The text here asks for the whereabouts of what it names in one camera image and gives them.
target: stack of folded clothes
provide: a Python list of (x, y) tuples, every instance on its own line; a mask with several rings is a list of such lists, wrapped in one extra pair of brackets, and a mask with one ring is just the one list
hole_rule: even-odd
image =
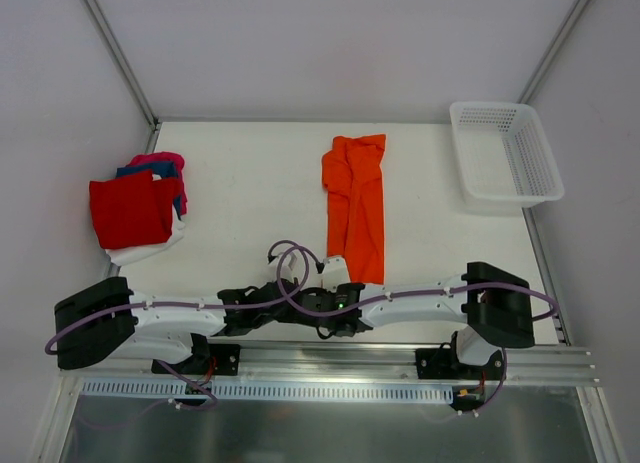
[(115, 179), (89, 183), (93, 227), (112, 263), (140, 261), (183, 238), (183, 168), (175, 153), (138, 155), (118, 168)]

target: dark reflective surface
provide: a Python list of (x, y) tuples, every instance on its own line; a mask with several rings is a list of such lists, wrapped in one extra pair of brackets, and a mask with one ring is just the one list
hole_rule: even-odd
[[(152, 400), (82, 397), (93, 423), (123, 422)], [(210, 412), (160, 405), (118, 430), (74, 417), (65, 463), (595, 462), (573, 389), (505, 388), (479, 418), (448, 407), (221, 401)]]

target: red cloth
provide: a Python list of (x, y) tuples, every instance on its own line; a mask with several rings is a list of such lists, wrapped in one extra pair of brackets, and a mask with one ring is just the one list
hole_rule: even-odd
[(150, 155), (137, 155), (133, 157), (133, 160), (127, 166), (138, 166), (144, 163), (151, 163), (153, 161), (172, 161), (176, 165), (178, 170), (178, 178), (180, 179), (180, 215), (187, 214), (187, 194), (184, 189), (184, 179), (182, 177), (182, 169), (184, 168), (184, 158), (177, 153), (171, 153), (170, 151), (160, 151), (158, 153), (151, 153)]
[(165, 243), (171, 236), (177, 178), (153, 181), (151, 170), (89, 183), (89, 208), (100, 246), (119, 250)]
[(384, 283), (384, 207), (380, 162), (385, 135), (333, 139), (322, 158), (328, 191), (327, 256), (344, 256), (351, 281)]

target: folded clothes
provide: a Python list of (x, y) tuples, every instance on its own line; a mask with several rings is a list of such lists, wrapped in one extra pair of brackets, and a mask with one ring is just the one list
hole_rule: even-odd
[(185, 224), (178, 218), (178, 213), (175, 208), (172, 208), (172, 227), (171, 236), (165, 243), (159, 243), (157, 245), (144, 245), (134, 246), (131, 248), (124, 248), (122, 250), (106, 250), (107, 255), (111, 258), (111, 263), (118, 266), (125, 266), (136, 261), (143, 260), (150, 256), (160, 253), (166, 250), (174, 243), (180, 241), (184, 237)]
[(182, 170), (184, 169), (184, 158), (177, 153), (171, 153), (170, 151), (160, 151), (158, 153), (151, 153), (149, 155), (137, 155), (129, 162), (127, 166), (139, 166), (145, 163), (152, 163), (155, 161), (171, 161), (176, 165), (178, 171), (178, 179), (180, 180), (180, 215), (187, 214), (187, 194), (184, 189), (184, 178)]
[(153, 181), (145, 170), (89, 183), (89, 208), (100, 246), (117, 250), (166, 242), (171, 236), (177, 178)]
[(322, 158), (328, 191), (327, 256), (342, 255), (351, 281), (384, 283), (384, 206), (380, 162), (385, 135), (337, 136)]
[[(138, 166), (125, 166), (122, 168), (118, 168), (116, 170), (116, 178), (121, 178), (126, 175), (133, 175), (134, 173), (139, 173), (145, 170), (151, 170), (154, 175), (158, 175), (161, 178), (180, 177), (180, 173), (178, 173), (176, 164), (173, 161), (152, 161), (149, 163), (143, 163)], [(173, 204), (176, 207), (176, 210), (180, 212), (180, 208), (182, 207), (182, 196), (178, 195), (173, 200)]]

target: perforated metal strip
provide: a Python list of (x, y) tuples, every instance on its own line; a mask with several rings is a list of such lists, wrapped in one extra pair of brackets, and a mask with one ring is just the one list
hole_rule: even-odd
[[(450, 404), (451, 386), (415, 384), (312, 383), (216, 380), (207, 388), (221, 400), (362, 401)], [(198, 398), (181, 381), (131, 378), (87, 378), (82, 394), (130, 398)]]

